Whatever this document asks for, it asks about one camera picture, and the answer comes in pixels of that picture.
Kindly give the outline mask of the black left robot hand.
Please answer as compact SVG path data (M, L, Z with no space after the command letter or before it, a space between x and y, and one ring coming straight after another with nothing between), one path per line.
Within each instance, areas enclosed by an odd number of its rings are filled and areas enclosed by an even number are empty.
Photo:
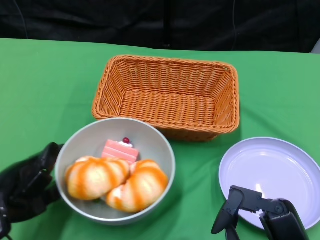
M51 175L64 145L49 143L41 152L0 173L0 222L19 223L39 216L61 198Z

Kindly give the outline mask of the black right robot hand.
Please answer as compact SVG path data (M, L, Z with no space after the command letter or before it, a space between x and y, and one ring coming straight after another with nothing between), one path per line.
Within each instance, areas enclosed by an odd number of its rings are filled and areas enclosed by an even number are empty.
M265 199L258 191L232 185L221 207L211 234L225 232L227 240L238 240L236 231L239 211L259 215L265 234L270 240L308 240L308 234L294 205L286 199Z

